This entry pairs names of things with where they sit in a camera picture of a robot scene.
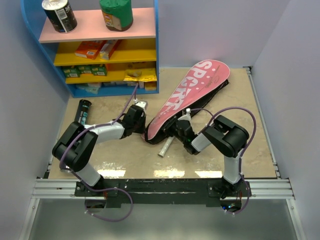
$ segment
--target white stick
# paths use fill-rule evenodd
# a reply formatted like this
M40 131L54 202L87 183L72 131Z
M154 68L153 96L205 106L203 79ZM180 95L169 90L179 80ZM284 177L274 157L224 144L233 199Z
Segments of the white stick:
M162 158L164 157L174 138L175 138L174 136L168 137L168 139L165 141L165 144L163 145L160 152L158 153L159 157L162 157Z

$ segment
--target black can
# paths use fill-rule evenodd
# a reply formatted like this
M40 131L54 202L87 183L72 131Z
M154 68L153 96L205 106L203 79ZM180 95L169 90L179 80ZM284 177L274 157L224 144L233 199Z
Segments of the black can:
M92 103L90 101L85 100L85 99L81 99L79 101L79 105L78 105L78 109L76 111L74 121L81 123L82 125L85 125L87 123L88 112L89 112L91 105L92 105Z
M59 33L69 33L77 26L77 20L68 0L44 0L42 8Z

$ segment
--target shelf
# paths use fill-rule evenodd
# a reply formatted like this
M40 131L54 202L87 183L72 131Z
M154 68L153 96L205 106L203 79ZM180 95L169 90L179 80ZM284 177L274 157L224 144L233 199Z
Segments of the shelf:
M80 77L67 77L66 84L85 84L122 81L125 78L125 65L113 64L109 66L106 76L96 76L93 74L81 74Z
M60 43L76 41L112 40L112 39L142 39L156 37L155 10L153 7L133 8L133 24L126 31L110 31L99 10L73 11L77 27L68 33L55 31L51 22L45 20L39 42Z
M153 38L124 39L112 54L110 60L101 59L98 55L95 60L79 57L75 51L81 42L61 42L55 56L55 66L87 65L87 64L114 64L130 62L151 62L157 60L156 40Z
M87 92L83 89L75 89L74 97L75 98L90 98L90 97L106 97L106 96L122 96L122 95L131 95L134 90L133 86L103 86L99 90L98 94L93 94ZM158 90L146 91L143 88L138 88L136 94L157 94Z

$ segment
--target green bottle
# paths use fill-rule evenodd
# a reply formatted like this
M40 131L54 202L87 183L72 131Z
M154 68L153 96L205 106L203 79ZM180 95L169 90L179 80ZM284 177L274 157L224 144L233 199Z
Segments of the green bottle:
M131 0L100 0L106 27L112 31L125 31L134 21Z

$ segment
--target pink shelf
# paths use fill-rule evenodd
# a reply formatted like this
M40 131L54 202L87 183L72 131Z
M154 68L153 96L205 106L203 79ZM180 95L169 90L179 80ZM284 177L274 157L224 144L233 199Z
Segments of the pink shelf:
M153 7L133 8L133 24L126 31L107 29L101 10L74 11L77 27L69 33L55 31L51 22L45 20L40 43L94 41L108 39L143 39L156 37L155 10Z

